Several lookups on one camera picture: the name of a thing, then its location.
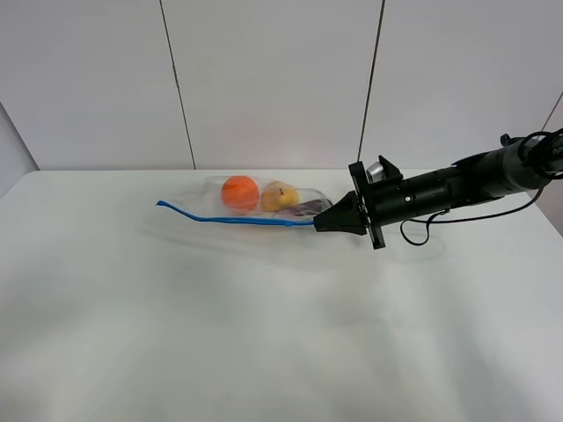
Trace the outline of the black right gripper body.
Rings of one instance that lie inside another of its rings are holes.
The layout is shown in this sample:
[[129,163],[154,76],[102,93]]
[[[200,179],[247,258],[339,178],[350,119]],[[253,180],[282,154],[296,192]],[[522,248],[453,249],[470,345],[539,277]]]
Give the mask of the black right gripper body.
[[369,233],[374,250],[385,247],[382,227],[384,226],[383,204],[391,201],[391,189],[400,186],[404,175],[400,169],[384,156],[379,155],[377,162],[385,168],[386,179],[370,184],[362,161],[348,166],[355,186],[361,220]]

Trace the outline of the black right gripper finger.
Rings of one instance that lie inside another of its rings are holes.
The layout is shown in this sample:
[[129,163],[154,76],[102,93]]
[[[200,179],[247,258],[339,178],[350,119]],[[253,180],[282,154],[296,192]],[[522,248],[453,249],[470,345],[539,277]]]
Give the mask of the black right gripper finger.
[[349,191],[345,196],[335,202],[327,210],[317,216],[318,219],[345,219],[357,216],[357,195],[355,191]]
[[365,236],[367,229],[361,219],[354,216],[325,218],[316,216],[313,221],[314,228],[319,233],[343,232],[357,236]]

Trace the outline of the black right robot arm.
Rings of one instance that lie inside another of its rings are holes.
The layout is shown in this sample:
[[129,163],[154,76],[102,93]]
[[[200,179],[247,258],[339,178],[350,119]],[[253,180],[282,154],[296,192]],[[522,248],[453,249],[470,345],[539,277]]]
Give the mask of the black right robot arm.
[[515,193],[542,193],[562,178],[562,132],[503,135],[497,150],[411,178],[383,156],[369,168],[357,162],[348,169],[354,190],[315,216],[313,225],[318,232],[369,235],[378,250],[385,246],[384,226],[416,222],[430,227],[442,224],[453,209]]

